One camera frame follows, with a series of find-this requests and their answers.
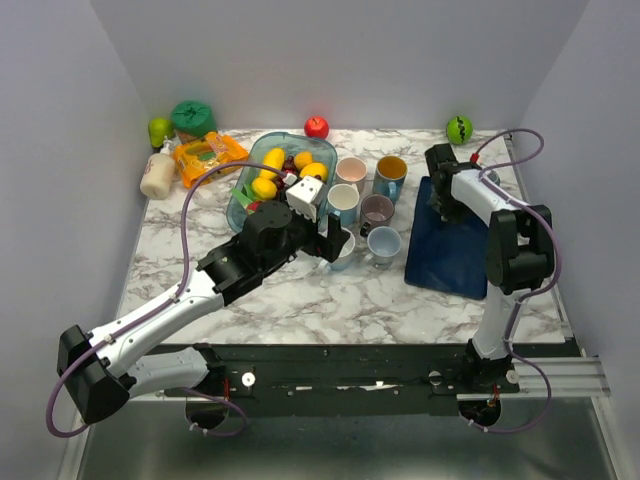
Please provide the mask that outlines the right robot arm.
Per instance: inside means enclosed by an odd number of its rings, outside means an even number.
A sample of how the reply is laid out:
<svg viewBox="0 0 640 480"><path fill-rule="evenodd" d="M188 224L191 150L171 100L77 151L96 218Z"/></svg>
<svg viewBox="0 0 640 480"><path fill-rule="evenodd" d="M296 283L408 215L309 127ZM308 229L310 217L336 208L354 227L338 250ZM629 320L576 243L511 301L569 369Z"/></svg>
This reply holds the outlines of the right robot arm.
<svg viewBox="0 0 640 480"><path fill-rule="evenodd" d="M460 162L448 144L425 151L431 179L429 205L444 222L475 215L488 227L485 275L488 298L481 324L468 342L460 379L480 392L506 376L515 357L512 334L526 301L544 292L560 261L552 239L551 212L520 202L492 182L488 170Z"/></svg>

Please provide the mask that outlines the purple mug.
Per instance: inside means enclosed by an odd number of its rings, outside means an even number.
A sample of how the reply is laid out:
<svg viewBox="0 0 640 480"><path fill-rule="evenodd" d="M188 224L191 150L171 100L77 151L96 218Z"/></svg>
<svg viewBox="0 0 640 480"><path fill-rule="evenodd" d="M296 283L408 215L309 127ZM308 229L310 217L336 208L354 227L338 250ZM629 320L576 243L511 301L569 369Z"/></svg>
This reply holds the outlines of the purple mug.
<svg viewBox="0 0 640 480"><path fill-rule="evenodd" d="M386 196L371 194L364 198L360 207L359 235L366 238L379 226L389 226L395 214L394 203Z"/></svg>

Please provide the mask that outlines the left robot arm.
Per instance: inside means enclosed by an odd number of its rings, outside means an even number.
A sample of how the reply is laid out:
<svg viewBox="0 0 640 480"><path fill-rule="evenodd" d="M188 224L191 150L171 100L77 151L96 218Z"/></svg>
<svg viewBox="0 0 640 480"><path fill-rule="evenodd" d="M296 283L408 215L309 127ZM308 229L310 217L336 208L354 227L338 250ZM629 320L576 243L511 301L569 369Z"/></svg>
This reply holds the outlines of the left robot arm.
<svg viewBox="0 0 640 480"><path fill-rule="evenodd" d="M222 372L197 349L169 357L159 373L138 373L135 366L184 326L260 287L298 252L333 262L347 239L337 214L329 215L321 232L318 223L285 203L261 204L239 233L210 250L195 268L185 267L181 280L162 295L92 332L67 328L59 337L59 379L46 413L53 413L62 390L85 425L112 416L140 393L172 388L214 393Z"/></svg>

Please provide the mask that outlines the blue butterfly mug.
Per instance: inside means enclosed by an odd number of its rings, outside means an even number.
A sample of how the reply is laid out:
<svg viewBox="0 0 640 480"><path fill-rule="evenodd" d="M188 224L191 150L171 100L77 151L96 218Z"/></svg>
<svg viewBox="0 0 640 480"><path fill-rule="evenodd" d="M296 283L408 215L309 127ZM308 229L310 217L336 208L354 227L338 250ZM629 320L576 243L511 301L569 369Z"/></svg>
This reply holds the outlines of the blue butterfly mug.
<svg viewBox="0 0 640 480"><path fill-rule="evenodd" d="M372 193L387 197L396 203L401 195L408 167L396 156L385 156L376 164Z"/></svg>

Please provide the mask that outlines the grey white mug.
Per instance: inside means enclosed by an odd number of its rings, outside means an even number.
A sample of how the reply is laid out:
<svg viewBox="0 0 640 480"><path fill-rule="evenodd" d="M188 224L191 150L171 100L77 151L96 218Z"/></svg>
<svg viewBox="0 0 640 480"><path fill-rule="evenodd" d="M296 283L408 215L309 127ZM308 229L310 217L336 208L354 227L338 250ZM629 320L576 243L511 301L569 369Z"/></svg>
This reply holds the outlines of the grey white mug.
<svg viewBox="0 0 640 480"><path fill-rule="evenodd" d="M402 239L397 230L389 226L378 226L366 237L368 253L365 262L377 269L389 268L402 248Z"/></svg>

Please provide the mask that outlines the light blue faceted mug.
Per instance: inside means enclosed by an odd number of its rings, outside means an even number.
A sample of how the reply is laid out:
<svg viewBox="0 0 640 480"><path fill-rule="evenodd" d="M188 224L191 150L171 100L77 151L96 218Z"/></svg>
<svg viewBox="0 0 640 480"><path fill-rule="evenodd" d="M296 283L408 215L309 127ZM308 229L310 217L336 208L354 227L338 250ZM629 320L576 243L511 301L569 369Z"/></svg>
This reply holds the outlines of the light blue faceted mug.
<svg viewBox="0 0 640 480"><path fill-rule="evenodd" d="M343 227L352 227L358 215L360 194L355 185L336 184L327 196L327 213L339 217Z"/></svg>

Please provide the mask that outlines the dark teal mug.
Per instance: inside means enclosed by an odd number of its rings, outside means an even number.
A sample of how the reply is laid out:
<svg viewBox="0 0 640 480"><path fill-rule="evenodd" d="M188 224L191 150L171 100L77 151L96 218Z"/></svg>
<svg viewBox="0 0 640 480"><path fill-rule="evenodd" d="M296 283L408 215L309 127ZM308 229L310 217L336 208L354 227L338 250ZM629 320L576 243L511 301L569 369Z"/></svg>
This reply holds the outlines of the dark teal mug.
<svg viewBox="0 0 640 480"><path fill-rule="evenodd" d="M499 177L498 173L495 170L489 171L487 173L487 178L489 180L491 180L493 183L495 183L496 185L500 185L501 184L500 177Z"/></svg>

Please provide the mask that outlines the pink mug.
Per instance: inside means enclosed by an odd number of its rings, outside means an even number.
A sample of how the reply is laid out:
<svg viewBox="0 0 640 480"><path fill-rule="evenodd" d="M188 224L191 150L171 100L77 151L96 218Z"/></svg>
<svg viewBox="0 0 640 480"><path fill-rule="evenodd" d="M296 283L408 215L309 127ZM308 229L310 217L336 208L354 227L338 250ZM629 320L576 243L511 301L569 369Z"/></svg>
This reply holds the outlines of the pink mug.
<svg viewBox="0 0 640 480"><path fill-rule="evenodd" d="M356 157L343 158L336 165L335 183L353 185L362 194L367 174L368 168L363 160Z"/></svg>

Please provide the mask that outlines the light blue white mug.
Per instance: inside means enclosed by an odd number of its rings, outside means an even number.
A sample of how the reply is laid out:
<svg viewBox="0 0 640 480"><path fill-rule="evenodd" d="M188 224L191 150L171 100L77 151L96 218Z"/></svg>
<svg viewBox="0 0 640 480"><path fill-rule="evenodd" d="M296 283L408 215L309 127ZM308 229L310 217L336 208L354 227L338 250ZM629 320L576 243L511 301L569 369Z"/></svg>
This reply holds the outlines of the light blue white mug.
<svg viewBox="0 0 640 480"><path fill-rule="evenodd" d="M348 239L343 245L338 258L334 262L321 260L319 263L320 268L328 268L333 271L343 271L352 263L356 246L356 239L354 234L350 230L343 228L343 231L348 234Z"/></svg>

